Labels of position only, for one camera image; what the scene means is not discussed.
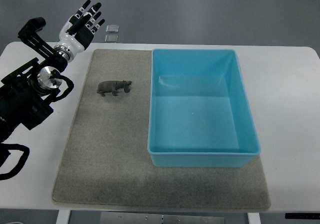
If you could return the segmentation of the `black white robotic hand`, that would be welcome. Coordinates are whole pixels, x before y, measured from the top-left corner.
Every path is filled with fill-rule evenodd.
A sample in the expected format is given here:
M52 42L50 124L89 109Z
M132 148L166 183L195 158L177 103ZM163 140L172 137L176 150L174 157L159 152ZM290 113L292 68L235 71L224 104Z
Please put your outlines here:
M105 19L99 20L101 3L89 6L87 0L77 12L65 23L59 34L59 42L54 49L70 62L74 57L83 52L91 44L95 34L105 23Z

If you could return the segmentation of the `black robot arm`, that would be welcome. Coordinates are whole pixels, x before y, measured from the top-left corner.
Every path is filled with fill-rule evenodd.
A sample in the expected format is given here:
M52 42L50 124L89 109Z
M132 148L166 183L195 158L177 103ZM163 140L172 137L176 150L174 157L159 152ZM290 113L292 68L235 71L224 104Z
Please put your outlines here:
M74 88L72 80L62 75L68 66L67 55L57 52L38 35L45 25L44 18L33 18L18 33L18 38L44 60L34 58L1 80L1 141L7 140L20 124L28 130L40 125L54 111L50 104L65 98Z

